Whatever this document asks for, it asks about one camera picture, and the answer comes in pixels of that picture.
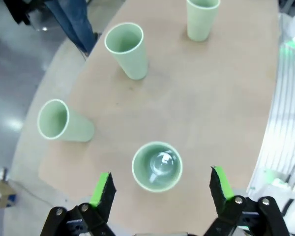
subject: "cup rim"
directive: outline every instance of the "cup rim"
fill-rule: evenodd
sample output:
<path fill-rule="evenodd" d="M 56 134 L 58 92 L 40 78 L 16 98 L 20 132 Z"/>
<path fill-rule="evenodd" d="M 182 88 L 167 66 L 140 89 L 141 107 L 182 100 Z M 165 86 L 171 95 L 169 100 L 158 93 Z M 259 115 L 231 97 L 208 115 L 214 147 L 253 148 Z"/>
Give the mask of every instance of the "cup rim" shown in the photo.
<path fill-rule="evenodd" d="M 148 146 L 151 146 L 151 145 L 163 145 L 169 149 L 171 149 L 176 155 L 177 155 L 177 158 L 179 159 L 179 162 L 180 162 L 180 172 L 178 174 L 178 177 L 177 179 L 172 183 L 170 184 L 169 186 L 167 186 L 166 188 L 162 188 L 162 189 L 151 189 L 151 188 L 148 188 L 146 186 L 144 186 L 143 184 L 141 184 L 138 180 L 138 178 L 136 177 L 136 175 L 134 174 L 134 168 L 133 168 L 133 165 L 134 165 L 134 161 L 135 159 L 137 158 L 138 154 L 140 151 L 142 151 L 143 149 L 145 149 L 146 147 Z M 139 184 L 140 187 L 142 187 L 143 189 L 149 191 L 149 192 L 153 192 L 153 193 L 162 193 L 162 192 L 166 192 L 168 190 L 170 190 L 171 188 L 173 188 L 180 180 L 181 178 L 181 175 L 182 175 L 182 159 L 181 159 L 181 156 L 179 154 L 179 152 L 176 150 L 176 148 L 174 148 L 172 145 L 170 145 L 169 143 L 166 143 L 166 142 L 162 142 L 162 141 L 153 141 L 153 142 L 149 142 L 147 144 L 144 144 L 143 146 L 141 146 L 137 151 L 136 153 L 134 154 L 133 156 L 133 159 L 132 159 L 132 175 L 135 179 L 135 181 Z"/>
<path fill-rule="evenodd" d="M 140 29 L 140 31 L 141 31 L 142 37 L 141 37 L 141 39 L 140 39 L 140 42 L 139 42 L 134 48 L 131 48 L 130 50 L 125 51 L 125 52 L 115 52 L 115 51 L 111 50 L 111 49 L 107 46 L 107 42 L 106 42 L 106 41 L 107 41 L 107 37 L 108 37 L 108 35 L 111 33 L 111 31 L 113 31 L 115 28 L 117 28 L 117 27 L 119 27 L 119 26 L 122 26 L 122 25 L 134 25 L 134 26 L 138 27 L 138 28 Z M 108 50 L 109 52 L 111 52 L 111 53 L 113 53 L 113 54 L 117 54 L 117 55 L 122 55 L 122 54 L 130 53 L 130 52 L 136 50 L 136 49 L 142 44 L 142 42 L 143 42 L 143 38 L 144 38 L 143 29 L 142 29 L 138 24 L 133 23 L 133 22 L 123 22 L 123 23 L 119 23 L 119 24 L 115 25 L 114 27 L 112 27 L 112 28 L 108 31 L 108 33 L 107 33 L 106 36 L 105 36 L 104 43 L 105 43 L 105 47 L 107 48 L 107 50 Z"/>
<path fill-rule="evenodd" d="M 187 3 L 189 3 L 190 5 L 198 8 L 198 9 L 205 9 L 205 10 L 212 10 L 212 9 L 218 8 L 218 6 L 221 3 L 221 0 L 217 0 L 218 1 L 217 5 L 210 6 L 210 7 L 205 7 L 205 6 L 198 6 L 198 5 L 194 4 L 193 2 L 191 2 L 191 0 L 186 0 L 186 1 L 187 1 Z"/>
<path fill-rule="evenodd" d="M 58 135 L 56 135 L 56 136 L 54 136 L 54 137 L 48 137 L 48 136 L 46 136 L 46 135 L 42 132 L 42 130 L 41 130 L 39 124 L 40 124 L 41 114 L 43 113 L 44 109 L 49 105 L 49 103 L 52 103 L 52 102 L 60 102 L 60 103 L 65 107 L 66 112 L 67 112 L 67 120 L 66 120 L 66 123 L 65 123 L 65 125 L 64 125 L 63 130 L 62 130 Z M 44 106 L 42 106 L 42 108 L 40 109 L 40 111 L 39 111 L 39 113 L 38 113 L 38 119 L 37 119 L 37 128 L 38 128 L 38 132 L 39 132 L 40 135 L 43 136 L 45 139 L 48 139 L 48 140 L 55 140 L 55 139 L 58 139 L 58 138 L 59 138 L 59 137 L 65 132 L 65 130 L 67 129 L 68 124 L 69 124 L 69 120 L 70 120 L 69 108 L 68 108 L 68 106 L 66 105 L 66 103 L 65 103 L 64 101 L 60 100 L 60 99 L 51 99 L 51 100 L 47 101 L 47 102 L 44 104 Z"/>

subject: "floor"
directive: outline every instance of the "floor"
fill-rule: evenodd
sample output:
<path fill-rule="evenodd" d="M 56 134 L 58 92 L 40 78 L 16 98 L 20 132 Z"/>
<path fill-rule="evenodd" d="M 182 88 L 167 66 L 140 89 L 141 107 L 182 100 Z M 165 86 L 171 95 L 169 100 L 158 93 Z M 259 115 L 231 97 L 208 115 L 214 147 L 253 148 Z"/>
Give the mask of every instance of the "floor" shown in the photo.
<path fill-rule="evenodd" d="M 103 31 L 121 5 L 122 0 L 93 0 L 88 7 L 93 30 Z M 2 166 L 12 166 L 10 183 L 18 193 L 17 205 L 5 210 L 3 225 L 0 210 L 0 236 L 40 235 L 50 208 L 89 200 L 72 202 L 38 178 L 48 146 L 36 129 L 38 110 L 50 98 L 66 98 L 85 58 L 70 41 L 63 42 L 53 21 L 47 23 L 51 30 L 42 31 L 36 20 L 34 29 L 18 26 L 0 2 L 0 175 Z M 295 158 L 295 77 L 278 77 L 278 84 L 261 152 L 267 161 L 259 164 L 287 172 L 290 165 L 278 160 Z"/>

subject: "green cup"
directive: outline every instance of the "green cup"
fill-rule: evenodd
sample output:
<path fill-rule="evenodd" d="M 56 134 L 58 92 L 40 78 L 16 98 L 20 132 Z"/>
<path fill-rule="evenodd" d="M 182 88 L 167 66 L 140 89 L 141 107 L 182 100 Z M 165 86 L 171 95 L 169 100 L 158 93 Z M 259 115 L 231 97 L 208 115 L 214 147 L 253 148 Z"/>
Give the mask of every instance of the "green cup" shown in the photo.
<path fill-rule="evenodd" d="M 187 33 L 191 40 L 207 39 L 219 5 L 220 0 L 187 0 Z"/>
<path fill-rule="evenodd" d="M 141 27 L 135 23 L 121 23 L 105 37 L 105 46 L 130 79 L 139 80 L 148 73 L 148 59 Z"/>
<path fill-rule="evenodd" d="M 87 142 L 94 135 L 93 123 L 59 99 L 46 102 L 40 109 L 37 126 L 48 140 Z"/>
<path fill-rule="evenodd" d="M 162 156 L 162 162 L 164 157 L 171 155 L 173 162 L 171 166 L 166 165 L 165 169 L 170 167 L 170 171 L 165 175 L 156 175 L 155 167 L 153 165 L 155 158 L 160 153 L 164 153 Z M 177 150 L 171 145 L 164 142 L 151 142 L 143 145 L 134 155 L 132 160 L 132 174 L 136 182 L 145 190 L 159 193 L 165 192 L 173 188 L 180 180 L 182 174 L 182 161 Z"/>

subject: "green tape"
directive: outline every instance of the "green tape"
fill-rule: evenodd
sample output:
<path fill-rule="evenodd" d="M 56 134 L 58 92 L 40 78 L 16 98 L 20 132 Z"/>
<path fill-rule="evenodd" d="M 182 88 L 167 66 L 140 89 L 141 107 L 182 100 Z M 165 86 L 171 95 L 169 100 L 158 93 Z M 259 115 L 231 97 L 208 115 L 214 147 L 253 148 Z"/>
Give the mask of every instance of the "green tape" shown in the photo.
<path fill-rule="evenodd" d="M 224 194 L 224 197 L 229 200 L 230 198 L 232 198 L 233 196 L 235 196 L 232 188 L 231 188 L 231 185 L 226 177 L 226 174 L 223 170 L 222 167 L 220 166 L 215 166 L 214 167 L 215 171 L 217 172 L 217 175 L 220 179 L 220 182 L 221 182 L 221 188 L 222 188 L 222 191 L 223 191 L 223 194 Z"/>
<path fill-rule="evenodd" d="M 109 173 L 102 173 L 100 175 L 99 182 L 97 183 L 97 186 L 93 192 L 93 196 L 91 197 L 89 202 L 89 204 L 91 204 L 93 207 L 97 207 L 98 204 L 100 204 L 100 200 L 102 198 L 108 176 Z"/>

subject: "person's leg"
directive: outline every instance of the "person's leg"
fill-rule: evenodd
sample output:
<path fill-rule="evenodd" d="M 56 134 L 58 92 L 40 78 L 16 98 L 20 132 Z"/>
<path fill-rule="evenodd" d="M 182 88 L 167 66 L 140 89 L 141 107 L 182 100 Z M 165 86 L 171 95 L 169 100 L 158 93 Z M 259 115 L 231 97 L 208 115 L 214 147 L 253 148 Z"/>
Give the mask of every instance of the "person's leg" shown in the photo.
<path fill-rule="evenodd" d="M 51 10 L 53 15 L 55 16 L 56 20 L 59 22 L 61 28 L 68 36 L 68 38 L 84 53 L 87 52 L 86 48 L 84 47 L 83 43 L 79 40 L 78 36 L 75 33 L 67 15 L 63 11 L 62 7 L 60 6 L 58 0 L 48 0 L 45 1 L 47 7 Z"/>
<path fill-rule="evenodd" d="M 86 0 L 58 0 L 86 52 L 91 53 L 96 40 L 88 20 Z"/>

